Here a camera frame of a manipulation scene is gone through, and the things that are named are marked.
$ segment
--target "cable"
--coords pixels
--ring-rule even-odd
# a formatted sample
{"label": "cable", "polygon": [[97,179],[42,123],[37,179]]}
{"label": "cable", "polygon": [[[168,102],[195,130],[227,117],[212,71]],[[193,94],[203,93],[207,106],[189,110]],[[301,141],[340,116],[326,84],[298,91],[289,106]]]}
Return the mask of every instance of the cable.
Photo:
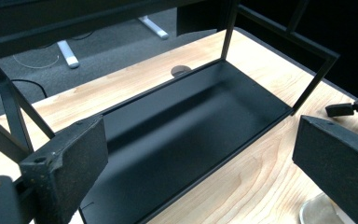
{"label": "cable", "polygon": [[28,82],[28,83],[32,83],[34,85],[36,85],[37,87],[40,88],[40,90],[42,91],[43,95],[45,96],[45,99],[48,98],[48,94],[46,93],[45,91],[45,88],[43,88],[42,85],[40,85],[39,83],[37,82],[34,82],[34,81],[31,81],[31,80],[26,80],[26,79],[11,79],[12,82]]}
{"label": "cable", "polygon": [[91,31],[88,34],[85,34],[85,36],[72,37],[71,39],[73,39],[73,40],[82,40],[82,39],[86,39],[87,37],[91,36],[92,34],[94,34],[93,31]]}
{"label": "cable", "polygon": [[60,59],[60,55],[57,55],[57,60],[54,63],[48,64],[46,66],[41,66],[41,67],[35,67],[35,66],[31,66],[25,63],[20,62],[15,55],[13,55],[13,59],[14,61],[16,61],[17,63],[19,63],[20,65],[27,67],[27,68],[33,68],[33,69],[42,69],[42,68],[48,68],[51,67],[52,65],[54,65],[59,59]]}
{"label": "cable", "polygon": [[48,94],[46,93],[45,88],[43,88],[43,86],[40,85],[40,84],[37,83],[37,82],[31,81],[31,80],[26,80],[26,79],[18,79],[18,78],[17,78],[17,79],[11,79],[11,81],[13,81],[13,82],[17,81],[17,82],[28,82],[28,83],[32,83],[32,84],[34,84],[34,85],[36,85],[37,87],[40,88],[40,90],[42,91],[42,93],[43,93],[43,95],[45,96],[45,98],[48,98]]}
{"label": "cable", "polygon": [[40,85],[37,82],[31,81],[31,80],[26,80],[26,79],[11,79],[11,81],[18,81],[18,82],[28,82],[28,83],[32,83],[36,86],[38,86],[40,88],[40,90],[42,91],[43,95],[45,96],[45,98],[48,98],[48,94],[45,91],[45,88],[43,88],[42,85]]}

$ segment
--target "black shelf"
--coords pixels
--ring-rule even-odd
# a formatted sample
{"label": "black shelf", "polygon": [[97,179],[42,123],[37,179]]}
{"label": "black shelf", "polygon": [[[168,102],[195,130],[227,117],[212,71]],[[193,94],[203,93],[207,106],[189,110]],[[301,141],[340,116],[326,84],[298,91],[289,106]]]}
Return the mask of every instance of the black shelf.
{"label": "black shelf", "polygon": [[81,204],[83,217],[149,220],[292,111],[224,60],[109,109],[109,162]]}

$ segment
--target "desk hole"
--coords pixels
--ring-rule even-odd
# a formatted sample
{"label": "desk hole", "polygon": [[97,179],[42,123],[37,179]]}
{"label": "desk hole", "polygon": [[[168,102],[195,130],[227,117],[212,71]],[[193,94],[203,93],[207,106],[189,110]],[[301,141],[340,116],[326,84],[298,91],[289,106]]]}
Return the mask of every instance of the desk hole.
{"label": "desk hole", "polygon": [[183,73],[191,71],[191,68],[185,65],[177,65],[171,69],[171,75],[173,77],[178,77]]}

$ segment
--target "black panel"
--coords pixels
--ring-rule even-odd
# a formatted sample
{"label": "black panel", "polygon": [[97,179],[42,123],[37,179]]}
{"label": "black panel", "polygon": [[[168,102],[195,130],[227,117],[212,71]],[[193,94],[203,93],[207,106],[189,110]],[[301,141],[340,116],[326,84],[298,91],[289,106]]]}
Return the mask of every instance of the black panel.
{"label": "black panel", "polygon": [[209,0],[177,9],[176,33],[183,35],[218,28],[222,0]]}
{"label": "black panel", "polygon": [[104,115],[109,163],[87,223],[145,221],[291,113],[229,63],[206,66]]}

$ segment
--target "metal rod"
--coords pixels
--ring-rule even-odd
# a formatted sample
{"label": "metal rod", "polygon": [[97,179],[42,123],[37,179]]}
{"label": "metal rod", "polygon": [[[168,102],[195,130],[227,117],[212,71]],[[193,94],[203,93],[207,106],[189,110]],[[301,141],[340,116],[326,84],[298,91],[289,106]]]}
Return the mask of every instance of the metal rod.
{"label": "metal rod", "polygon": [[292,33],[298,26],[302,16],[304,15],[305,10],[307,9],[308,3],[310,0],[300,0],[298,2],[295,13],[292,16],[292,19],[287,26],[287,33]]}
{"label": "metal rod", "polygon": [[222,48],[222,55],[220,59],[225,60],[228,54],[229,43],[231,41],[232,32],[234,30],[235,20],[237,19],[237,9],[240,1],[229,0],[225,6],[225,12],[223,13],[222,25],[226,28],[225,41]]}
{"label": "metal rod", "polygon": [[23,147],[20,142],[0,125],[0,151],[16,163],[28,156],[28,148]]}
{"label": "metal rod", "polygon": [[286,28],[279,23],[270,20],[269,18],[251,10],[248,7],[239,6],[239,12],[243,16],[253,20],[254,22],[258,23],[259,25],[269,29],[270,31],[280,35],[287,40],[299,45],[301,48],[306,49],[319,57],[325,59],[324,64],[316,73],[315,77],[313,78],[312,82],[309,86],[304,90],[304,92],[300,95],[298,100],[293,105],[293,113],[294,115],[297,110],[304,104],[310,94],[315,90],[316,86],[321,82],[324,76],[330,71],[333,67],[337,59],[339,58],[339,54],[335,53],[331,49],[325,48],[324,46],[306,38],[303,35],[300,35],[295,32],[296,27],[305,12],[305,9],[308,5],[309,0],[302,0],[299,2],[296,12],[293,15],[292,19],[290,20],[289,27]]}
{"label": "metal rod", "polygon": [[308,99],[310,94],[315,90],[316,86],[319,84],[319,82],[322,81],[324,76],[330,71],[330,69],[333,67],[333,65],[336,63],[337,58],[332,57],[330,59],[327,59],[322,67],[319,69],[318,73],[315,75],[313,80],[310,82],[309,86],[304,90],[304,92],[300,95],[298,100],[293,105],[293,113],[294,115],[297,110],[304,104],[304,102]]}
{"label": "metal rod", "polygon": [[16,98],[19,101],[21,108],[27,113],[27,115],[34,121],[34,123],[39,127],[40,130],[49,138],[53,138],[55,133],[51,130],[48,124],[42,119],[42,117],[37,113],[33,106],[26,100],[25,96],[14,86],[14,91]]}
{"label": "metal rod", "polygon": [[30,136],[25,126],[19,102],[15,96],[14,85],[1,68],[0,93],[5,113],[7,115],[7,123],[11,135],[14,136],[17,140],[19,140],[19,142],[21,142],[21,144],[23,144],[26,148],[28,148],[28,153],[31,154],[34,150]]}
{"label": "metal rod", "polygon": [[271,19],[251,10],[248,7],[243,5],[239,6],[239,12],[241,15],[247,17],[248,19],[258,23],[259,25],[269,29],[277,35],[280,35],[287,40],[292,41],[293,43],[299,45],[301,48],[309,50],[310,52],[327,59],[329,57],[335,56],[339,57],[339,54],[335,53],[331,49],[325,48],[324,46],[306,38],[303,35],[300,35],[296,32],[288,33],[288,29],[283,25],[280,25],[276,21],[272,21]]}

